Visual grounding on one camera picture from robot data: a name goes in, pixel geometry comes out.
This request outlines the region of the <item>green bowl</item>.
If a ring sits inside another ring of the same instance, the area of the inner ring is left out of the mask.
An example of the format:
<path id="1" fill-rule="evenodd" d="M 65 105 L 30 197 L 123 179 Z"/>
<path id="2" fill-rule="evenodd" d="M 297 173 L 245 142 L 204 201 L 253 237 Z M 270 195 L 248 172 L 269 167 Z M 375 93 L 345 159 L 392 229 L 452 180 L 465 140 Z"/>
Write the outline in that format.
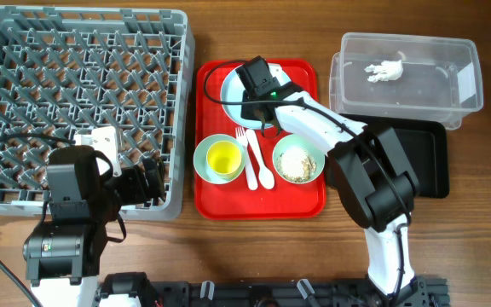
<path id="1" fill-rule="evenodd" d="M 307 182 L 290 182 L 290 181 L 286 180 L 281 175 L 280 170 L 279 170 L 279 166 L 278 166 L 278 163 L 277 163 L 277 159 L 279 158 L 279 156 L 284 151 L 286 151 L 290 147 L 304 148 L 306 151 L 309 152 L 309 154 L 311 155 L 311 157 L 313 158 L 313 160 L 316 162 L 317 169 L 315 171 L 315 174 L 314 174 L 313 178 L 310 181 L 307 181 Z M 291 135 L 284 136 L 283 138 L 281 138 L 278 141 L 278 143 L 276 144 L 276 146 L 274 147 L 274 150 L 273 150 L 273 165 L 274 165 L 274 168 L 276 169 L 276 172 L 278 173 L 278 175 L 280 177 L 282 177 L 284 180 L 286 180 L 287 182 L 294 183 L 294 184 L 310 183 L 310 182 L 313 182 L 315 179 L 317 179 L 321 175 L 321 173 L 323 172 L 324 167 L 325 167 L 325 154 L 323 154 L 318 148 L 316 148 L 306 138 L 301 137 L 301 136 L 296 135 L 296 134 L 291 134 Z"/>

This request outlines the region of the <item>yellow plastic cup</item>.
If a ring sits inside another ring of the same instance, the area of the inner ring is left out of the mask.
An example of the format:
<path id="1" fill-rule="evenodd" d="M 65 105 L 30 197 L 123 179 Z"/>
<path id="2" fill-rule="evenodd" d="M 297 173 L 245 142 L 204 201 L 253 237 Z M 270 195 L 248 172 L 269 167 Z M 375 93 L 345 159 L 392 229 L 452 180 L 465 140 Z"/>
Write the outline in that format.
<path id="1" fill-rule="evenodd" d="M 214 142 L 207 151 L 209 168 L 220 178 L 234 177 L 241 165 L 242 154 L 238 145 L 231 141 Z"/>

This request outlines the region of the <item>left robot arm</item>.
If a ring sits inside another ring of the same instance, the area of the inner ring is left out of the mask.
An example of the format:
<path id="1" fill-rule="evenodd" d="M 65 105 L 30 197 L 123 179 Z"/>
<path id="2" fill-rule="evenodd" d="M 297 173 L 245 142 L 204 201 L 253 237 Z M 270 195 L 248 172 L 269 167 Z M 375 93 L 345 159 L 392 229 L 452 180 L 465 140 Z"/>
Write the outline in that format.
<path id="1" fill-rule="evenodd" d="M 98 280 L 109 242 L 106 226 L 124 219 L 122 206 L 157 200 L 164 193 L 161 159 L 100 172 L 108 158 L 90 146 L 71 146 L 49 156 L 50 199 L 26 239 L 23 257 L 31 291 L 42 306 L 161 306 L 162 295 L 141 272 Z"/>

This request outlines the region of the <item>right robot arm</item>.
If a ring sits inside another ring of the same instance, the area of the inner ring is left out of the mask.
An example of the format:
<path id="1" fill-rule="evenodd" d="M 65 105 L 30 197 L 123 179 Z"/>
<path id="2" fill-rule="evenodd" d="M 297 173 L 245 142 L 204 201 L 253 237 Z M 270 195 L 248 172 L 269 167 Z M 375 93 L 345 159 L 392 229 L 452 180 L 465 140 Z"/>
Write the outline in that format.
<path id="1" fill-rule="evenodd" d="M 400 300 L 415 276 L 407 232 L 419 180 L 395 131 L 323 107 L 298 84 L 278 80 L 260 56 L 236 72 L 249 113 L 309 139 L 326 155 L 344 209 L 365 230 L 370 282 L 386 298 Z"/>

